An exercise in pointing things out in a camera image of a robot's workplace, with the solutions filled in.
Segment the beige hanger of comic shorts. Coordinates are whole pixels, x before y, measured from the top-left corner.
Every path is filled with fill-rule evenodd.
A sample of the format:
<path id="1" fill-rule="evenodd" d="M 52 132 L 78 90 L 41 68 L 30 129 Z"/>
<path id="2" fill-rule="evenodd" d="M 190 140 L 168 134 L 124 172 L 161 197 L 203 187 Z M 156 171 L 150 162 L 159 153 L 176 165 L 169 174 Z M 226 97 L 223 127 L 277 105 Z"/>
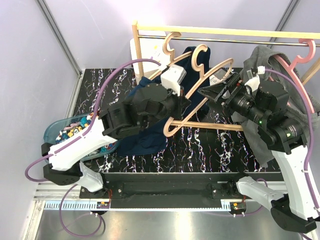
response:
<path id="1" fill-rule="evenodd" d="M 191 66 L 192 69 L 196 72 L 199 72 L 199 79 L 198 81 L 192 86 L 190 91 L 185 95 L 187 99 L 189 99 L 193 93 L 196 92 L 201 86 L 201 84 L 208 79 L 210 76 L 212 76 L 215 72 L 220 70 L 221 68 L 225 67 L 226 65 L 229 65 L 229 68 L 226 72 L 226 74 L 223 76 L 222 81 L 224 81 L 228 74 L 231 73 L 234 59 L 228 58 L 219 64 L 215 65 L 213 68 L 205 72 L 204 65 L 198 64 L 197 59 L 200 52 L 206 52 L 208 50 L 208 47 L 205 44 L 198 45 L 195 50 L 193 51 L 193 54 L 191 56 Z M 208 128 L 211 123 L 202 123 L 202 122 L 191 122 L 189 121 L 191 117 L 208 101 L 207 97 L 204 97 L 204 99 L 183 119 L 174 121 L 172 117 L 170 117 L 163 128 L 163 134 L 166 137 L 172 137 L 178 130 L 180 130 L 182 127 L 193 127 L 193 128 Z"/>

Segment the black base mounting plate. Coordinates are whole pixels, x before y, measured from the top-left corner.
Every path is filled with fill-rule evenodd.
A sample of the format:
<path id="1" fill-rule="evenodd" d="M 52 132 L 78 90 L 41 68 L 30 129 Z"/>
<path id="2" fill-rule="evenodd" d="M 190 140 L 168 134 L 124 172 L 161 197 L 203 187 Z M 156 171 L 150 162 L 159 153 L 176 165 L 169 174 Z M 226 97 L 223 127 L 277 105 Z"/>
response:
<path id="1" fill-rule="evenodd" d="M 243 197 L 233 181 L 240 173 L 108 173 L 106 188 L 77 186 L 63 210 L 227 212 Z"/>

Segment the wooden clothes rack frame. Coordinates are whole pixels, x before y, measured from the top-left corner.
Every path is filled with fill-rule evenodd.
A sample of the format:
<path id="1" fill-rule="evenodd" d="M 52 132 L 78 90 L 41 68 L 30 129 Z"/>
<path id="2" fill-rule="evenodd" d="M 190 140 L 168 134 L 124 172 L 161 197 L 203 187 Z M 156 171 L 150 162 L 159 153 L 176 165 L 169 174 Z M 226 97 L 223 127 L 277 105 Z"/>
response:
<path id="1" fill-rule="evenodd" d="M 146 39 L 164 39 L 164 36 L 157 35 L 139 35 L 139 31 L 164 31 L 164 32 L 180 32 L 180 33 L 193 33 L 193 34 L 213 34 L 213 35 L 228 35 L 228 36 L 249 36 L 249 37 L 271 37 L 271 38 L 287 38 L 287 39 L 299 39 L 299 43 L 307 43 L 309 48 L 308 55 L 306 57 L 301 57 L 297 55 L 291 65 L 288 65 L 284 59 L 277 56 L 277 61 L 282 65 L 282 67 L 287 71 L 287 73 L 292 78 L 294 87 L 298 87 L 298 91 L 302 94 L 302 100 L 307 100 L 306 110 L 309 114 L 314 113 L 314 107 L 311 103 L 310 98 L 303 85 L 320 69 L 320 63 L 312 65 L 308 70 L 306 79 L 302 82 L 297 77 L 294 72 L 294 68 L 297 63 L 305 64 L 308 63 L 314 57 L 316 53 L 315 39 L 320 39 L 320 33 L 315 32 L 293 32 L 293 31 L 269 31 L 269 30 L 247 30 L 247 29 L 231 29 L 231 28 L 209 28 L 209 27 L 191 27 L 191 26 L 160 26 L 160 25 L 140 25 L 138 21 L 135 20 L 132 23 L 132 33 L 135 43 L 135 50 L 137 60 L 142 60 L 141 44 L 140 38 Z M 241 125 L 232 124 L 220 124 L 220 123 L 210 123 L 203 122 L 205 124 L 211 124 L 208 128 L 200 129 L 215 129 L 215 130 L 227 130 L 227 131 L 243 131 Z"/>

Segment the colourful comic print shorts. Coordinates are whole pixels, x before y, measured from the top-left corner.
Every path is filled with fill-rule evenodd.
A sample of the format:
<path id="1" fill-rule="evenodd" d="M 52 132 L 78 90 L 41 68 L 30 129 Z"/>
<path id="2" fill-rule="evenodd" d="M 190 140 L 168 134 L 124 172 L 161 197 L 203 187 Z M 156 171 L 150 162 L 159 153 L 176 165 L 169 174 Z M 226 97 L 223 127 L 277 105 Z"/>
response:
<path id="1" fill-rule="evenodd" d="M 78 120 L 71 120 L 69 125 L 65 125 L 64 128 L 62 128 L 59 131 L 58 136 L 55 138 L 55 143 L 59 144 L 61 142 L 64 142 L 65 140 L 73 137 L 74 135 L 78 134 L 82 130 L 84 130 L 86 127 L 88 127 L 91 124 L 92 117 L 94 113 L 91 112 L 90 114 L 85 114 L 83 116 L 77 116 Z M 109 154 L 116 150 L 118 147 L 119 142 L 116 141 L 114 143 L 109 143 L 105 146 L 102 146 L 93 152 L 89 153 L 88 155 L 94 155 L 94 154 L 100 154 L 105 153 Z"/>

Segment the navy blue shorts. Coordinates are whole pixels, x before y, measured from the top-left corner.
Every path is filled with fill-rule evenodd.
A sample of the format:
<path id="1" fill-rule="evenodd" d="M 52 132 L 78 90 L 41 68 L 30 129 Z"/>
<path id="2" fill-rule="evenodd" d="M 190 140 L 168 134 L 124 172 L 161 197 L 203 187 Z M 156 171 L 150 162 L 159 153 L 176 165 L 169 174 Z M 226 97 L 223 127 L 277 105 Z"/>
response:
<path id="1" fill-rule="evenodd" d="M 207 51 L 202 51 L 197 57 L 197 64 L 204 65 L 204 72 L 209 71 L 211 49 L 208 47 Z M 193 70 L 191 64 L 191 56 L 188 56 L 177 63 L 176 65 L 183 67 L 186 71 L 186 75 L 181 82 L 181 86 L 184 88 L 184 92 L 187 93 L 193 85 L 199 80 L 199 72 Z M 133 96 L 136 91 L 140 88 L 144 88 L 150 83 L 161 83 L 160 76 L 155 77 L 153 80 L 147 77 L 142 77 L 138 85 L 127 95 L 126 98 Z M 191 110 L 193 110 L 204 97 L 197 91 L 192 94 L 189 98 L 191 100 L 191 105 L 185 110 L 183 117 L 186 117 Z M 209 106 L 205 103 L 198 111 L 198 118 L 201 120 L 209 112 Z M 140 131 L 136 135 L 128 136 L 119 141 L 119 145 L 116 149 L 117 156 L 141 156 L 150 155 L 158 153 L 166 148 L 167 138 L 163 134 L 163 128 L 168 118 L 157 122 L 155 125 L 147 128 L 146 130 Z"/>

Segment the blue transparent plastic bin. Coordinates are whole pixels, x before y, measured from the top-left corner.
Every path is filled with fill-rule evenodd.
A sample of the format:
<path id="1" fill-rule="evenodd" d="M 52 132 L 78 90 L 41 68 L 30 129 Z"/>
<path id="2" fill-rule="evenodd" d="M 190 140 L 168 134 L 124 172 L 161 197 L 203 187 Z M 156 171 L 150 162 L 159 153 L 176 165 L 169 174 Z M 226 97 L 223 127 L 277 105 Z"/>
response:
<path id="1" fill-rule="evenodd" d="M 53 122 L 51 125 L 48 126 L 48 128 L 44 132 L 43 140 L 45 143 L 49 143 L 52 145 L 55 145 L 56 137 L 59 135 L 59 131 L 64 128 L 65 125 L 69 125 L 71 120 L 78 120 L 77 116 L 83 116 L 88 115 L 89 113 L 84 113 L 81 115 L 76 115 L 73 117 L 61 119 L 58 121 Z M 96 158 L 103 157 L 104 155 L 108 155 L 107 153 L 98 153 L 93 155 L 86 155 L 81 159 L 81 161 L 88 161 Z"/>

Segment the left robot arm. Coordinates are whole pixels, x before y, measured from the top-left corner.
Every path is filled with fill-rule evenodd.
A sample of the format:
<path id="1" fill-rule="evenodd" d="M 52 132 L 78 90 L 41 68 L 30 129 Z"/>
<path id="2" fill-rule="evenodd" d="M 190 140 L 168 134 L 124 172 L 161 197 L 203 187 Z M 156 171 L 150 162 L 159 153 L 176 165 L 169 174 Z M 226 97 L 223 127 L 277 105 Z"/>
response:
<path id="1" fill-rule="evenodd" d="M 132 96 L 92 118 L 90 125 L 74 136 L 49 146 L 43 176 L 59 186 L 77 184 L 103 198 L 108 186 L 102 175 L 81 160 L 98 148 L 134 136 L 163 119 L 182 118 L 190 105 L 183 89 L 174 92 L 158 83 L 139 88 Z"/>

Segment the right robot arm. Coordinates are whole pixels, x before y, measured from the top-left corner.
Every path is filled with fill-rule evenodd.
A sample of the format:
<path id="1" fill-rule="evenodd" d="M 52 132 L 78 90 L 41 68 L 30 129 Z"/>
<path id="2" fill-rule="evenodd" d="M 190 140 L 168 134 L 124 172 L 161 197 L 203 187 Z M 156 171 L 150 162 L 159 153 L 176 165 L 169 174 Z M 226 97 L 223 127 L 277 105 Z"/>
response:
<path id="1" fill-rule="evenodd" d="M 303 126 L 286 116 L 289 93 L 276 81 L 258 77 L 243 82 L 238 74 L 228 80 L 199 89 L 221 115 L 238 113 L 253 122 L 257 133 L 276 159 L 287 192 L 275 191 L 239 173 L 227 182 L 232 198 L 248 197 L 268 209 L 283 230 L 307 234 L 316 229 L 319 219 L 312 206 L 313 197 L 305 179 L 303 159 L 311 148 Z"/>

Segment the white box with stickers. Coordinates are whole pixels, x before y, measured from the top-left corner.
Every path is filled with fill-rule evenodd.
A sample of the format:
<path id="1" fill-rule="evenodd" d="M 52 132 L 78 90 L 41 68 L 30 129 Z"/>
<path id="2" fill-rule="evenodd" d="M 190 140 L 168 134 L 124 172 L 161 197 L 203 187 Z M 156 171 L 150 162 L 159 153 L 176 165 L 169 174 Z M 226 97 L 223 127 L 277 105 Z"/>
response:
<path id="1" fill-rule="evenodd" d="M 152 31 L 152 30 L 139 30 L 140 35 L 147 35 L 147 36 L 162 36 L 166 37 L 167 34 L 165 31 Z M 141 48 L 141 57 L 143 59 L 153 59 L 159 62 L 160 64 L 168 64 L 170 63 L 170 56 L 164 54 L 163 52 L 163 44 L 164 44 L 164 38 L 157 39 L 157 38 L 140 38 L 140 48 Z M 132 38 L 130 40 L 130 52 L 131 52 L 131 58 L 132 60 L 137 59 L 137 53 L 136 53 L 136 46 L 135 41 Z M 158 69 L 159 66 L 157 64 L 154 64 L 152 62 L 143 62 L 143 71 L 144 76 L 149 78 L 152 74 L 154 74 Z M 133 70 L 135 74 L 136 83 L 138 84 L 141 80 L 140 72 L 139 72 L 139 66 L 138 63 L 133 64 Z"/>

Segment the grey booklet with label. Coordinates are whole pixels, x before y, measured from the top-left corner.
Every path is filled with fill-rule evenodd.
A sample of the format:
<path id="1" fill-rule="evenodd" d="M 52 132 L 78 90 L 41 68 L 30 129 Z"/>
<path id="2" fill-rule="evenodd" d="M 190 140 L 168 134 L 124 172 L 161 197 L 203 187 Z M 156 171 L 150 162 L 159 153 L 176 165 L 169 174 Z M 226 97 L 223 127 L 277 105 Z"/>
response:
<path id="1" fill-rule="evenodd" d="M 209 77 L 209 85 L 214 86 L 227 80 L 232 75 L 232 72 L 227 73 L 224 68 L 219 69 Z"/>

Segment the beige hanger of navy shorts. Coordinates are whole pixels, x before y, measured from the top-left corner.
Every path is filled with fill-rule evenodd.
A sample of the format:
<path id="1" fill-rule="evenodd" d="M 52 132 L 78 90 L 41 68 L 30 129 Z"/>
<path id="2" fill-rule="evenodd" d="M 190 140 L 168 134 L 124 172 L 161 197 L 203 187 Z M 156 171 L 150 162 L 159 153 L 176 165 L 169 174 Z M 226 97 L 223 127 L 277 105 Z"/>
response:
<path id="1" fill-rule="evenodd" d="M 192 56 L 192 51 L 188 51 L 175 57 L 175 49 L 169 47 L 170 40 L 172 40 L 173 38 L 180 38 L 181 36 L 182 34 L 180 32 L 172 31 L 165 37 L 164 43 L 162 45 L 162 51 L 165 55 L 169 56 L 170 62 L 168 64 L 161 63 L 158 67 L 158 70 L 156 70 L 152 75 L 148 77 L 150 80 L 153 80 L 155 77 L 159 76 L 167 67 L 170 67 L 176 64 L 177 62 Z"/>

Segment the metal clothes rail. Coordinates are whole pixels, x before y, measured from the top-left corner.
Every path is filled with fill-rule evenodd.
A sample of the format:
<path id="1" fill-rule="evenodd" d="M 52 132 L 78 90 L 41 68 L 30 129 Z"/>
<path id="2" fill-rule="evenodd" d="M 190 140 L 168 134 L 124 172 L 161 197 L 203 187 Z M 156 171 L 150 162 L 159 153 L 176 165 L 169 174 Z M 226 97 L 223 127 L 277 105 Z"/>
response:
<path id="1" fill-rule="evenodd" d="M 192 42 L 208 42 L 208 43 L 231 43 L 231 44 L 248 44 L 248 45 L 265 45 L 265 46 L 288 46 L 288 47 L 307 47 L 306 42 L 274 42 L 274 41 L 253 41 L 253 40 L 237 40 L 237 39 L 213 39 L 199 37 L 172 37 L 172 40 L 177 41 L 192 41 Z"/>

